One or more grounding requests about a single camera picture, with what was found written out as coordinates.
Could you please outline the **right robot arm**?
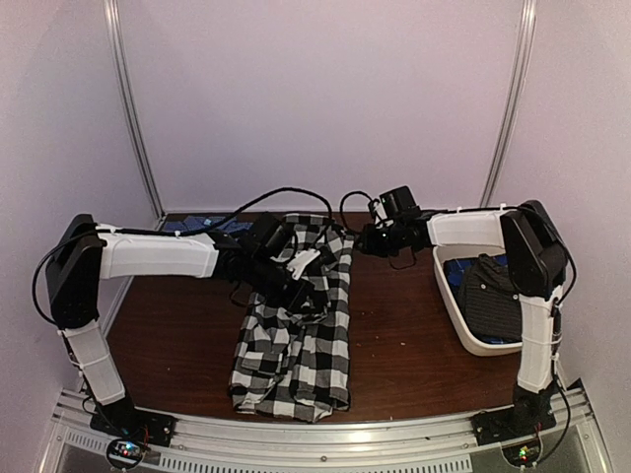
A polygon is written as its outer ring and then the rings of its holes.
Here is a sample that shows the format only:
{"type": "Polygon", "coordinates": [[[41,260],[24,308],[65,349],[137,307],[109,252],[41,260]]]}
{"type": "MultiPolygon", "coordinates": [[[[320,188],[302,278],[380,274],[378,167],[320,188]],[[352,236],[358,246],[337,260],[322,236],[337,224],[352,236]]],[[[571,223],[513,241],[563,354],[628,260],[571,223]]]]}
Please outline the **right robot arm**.
{"type": "Polygon", "coordinates": [[[560,308],[570,290],[571,255],[537,200],[519,206],[423,210],[406,186],[383,193],[369,206],[373,222],[360,231],[356,247],[389,258],[408,248],[485,245],[502,249],[508,277],[522,311],[521,363],[505,424],[527,434],[549,412],[561,341],[560,308]]]}

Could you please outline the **black white checked shirt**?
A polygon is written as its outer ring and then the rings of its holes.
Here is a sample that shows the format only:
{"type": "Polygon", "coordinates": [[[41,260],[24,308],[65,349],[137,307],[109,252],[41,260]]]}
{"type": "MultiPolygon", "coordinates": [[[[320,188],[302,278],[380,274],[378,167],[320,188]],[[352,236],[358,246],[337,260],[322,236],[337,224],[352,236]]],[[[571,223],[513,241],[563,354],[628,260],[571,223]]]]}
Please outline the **black white checked shirt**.
{"type": "Polygon", "coordinates": [[[354,239],[324,216],[287,214],[293,234],[281,253],[319,251],[302,279],[322,294],[324,309],[291,313],[252,293],[240,329],[229,396],[238,413],[315,423],[351,405],[349,293],[354,239]]]}

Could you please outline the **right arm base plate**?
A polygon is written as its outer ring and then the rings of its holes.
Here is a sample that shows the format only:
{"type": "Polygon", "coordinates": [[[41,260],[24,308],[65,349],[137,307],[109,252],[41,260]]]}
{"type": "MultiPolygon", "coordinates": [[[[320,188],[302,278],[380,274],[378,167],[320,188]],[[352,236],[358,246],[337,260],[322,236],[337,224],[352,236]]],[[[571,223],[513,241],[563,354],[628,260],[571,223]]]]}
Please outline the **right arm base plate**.
{"type": "Polygon", "coordinates": [[[522,415],[514,406],[479,412],[470,419],[470,422],[478,445],[533,436],[536,432],[557,425],[551,412],[534,416],[522,415]]]}

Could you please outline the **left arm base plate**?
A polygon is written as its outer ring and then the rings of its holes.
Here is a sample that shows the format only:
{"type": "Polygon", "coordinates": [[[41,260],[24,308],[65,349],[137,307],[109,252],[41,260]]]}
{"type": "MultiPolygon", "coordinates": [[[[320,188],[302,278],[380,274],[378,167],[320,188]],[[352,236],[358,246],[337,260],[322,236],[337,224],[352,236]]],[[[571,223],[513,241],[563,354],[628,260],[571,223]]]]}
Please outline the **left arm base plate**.
{"type": "Polygon", "coordinates": [[[175,431],[175,417],[135,409],[131,415],[114,419],[97,410],[90,421],[90,428],[122,439],[141,444],[168,447],[175,431]]]}

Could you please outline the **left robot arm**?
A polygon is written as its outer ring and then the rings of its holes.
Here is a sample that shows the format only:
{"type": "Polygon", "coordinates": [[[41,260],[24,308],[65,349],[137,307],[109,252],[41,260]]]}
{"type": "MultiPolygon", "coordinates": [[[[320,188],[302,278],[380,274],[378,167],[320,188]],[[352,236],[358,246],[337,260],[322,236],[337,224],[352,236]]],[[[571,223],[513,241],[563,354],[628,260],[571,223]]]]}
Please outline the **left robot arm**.
{"type": "Polygon", "coordinates": [[[291,250],[290,227],[262,214],[241,236],[218,226],[195,231],[148,231],[99,225],[76,216],[59,244],[36,268],[45,275],[53,324],[75,366],[91,389],[98,412],[122,438],[142,427],[99,324],[101,281],[140,276],[182,276],[246,283],[264,304],[290,313],[324,311],[326,297],[305,275],[320,257],[314,248],[291,250]]]}

